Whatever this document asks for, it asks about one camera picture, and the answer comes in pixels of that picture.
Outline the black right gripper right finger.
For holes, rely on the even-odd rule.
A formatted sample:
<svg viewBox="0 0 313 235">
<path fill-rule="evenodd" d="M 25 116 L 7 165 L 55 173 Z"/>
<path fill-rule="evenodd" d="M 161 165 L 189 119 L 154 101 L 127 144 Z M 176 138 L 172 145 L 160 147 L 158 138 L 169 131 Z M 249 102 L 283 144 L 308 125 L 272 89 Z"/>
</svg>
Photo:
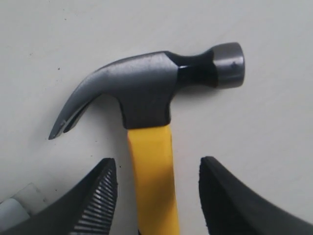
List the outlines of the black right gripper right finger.
<svg viewBox="0 0 313 235">
<path fill-rule="evenodd" d="M 210 235 L 311 235 L 313 226 L 272 204 L 214 157 L 199 171 L 201 209 Z"/>
</svg>

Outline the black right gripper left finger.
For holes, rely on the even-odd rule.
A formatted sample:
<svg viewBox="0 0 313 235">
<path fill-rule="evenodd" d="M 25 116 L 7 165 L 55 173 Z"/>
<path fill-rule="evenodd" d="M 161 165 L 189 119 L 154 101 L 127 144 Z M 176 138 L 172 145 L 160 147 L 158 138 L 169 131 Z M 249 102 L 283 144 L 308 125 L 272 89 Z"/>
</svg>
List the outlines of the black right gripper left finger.
<svg viewBox="0 0 313 235">
<path fill-rule="evenodd" d="M 4 235 L 108 235 L 117 201 L 116 164 L 102 159 L 73 189 Z"/>
</svg>

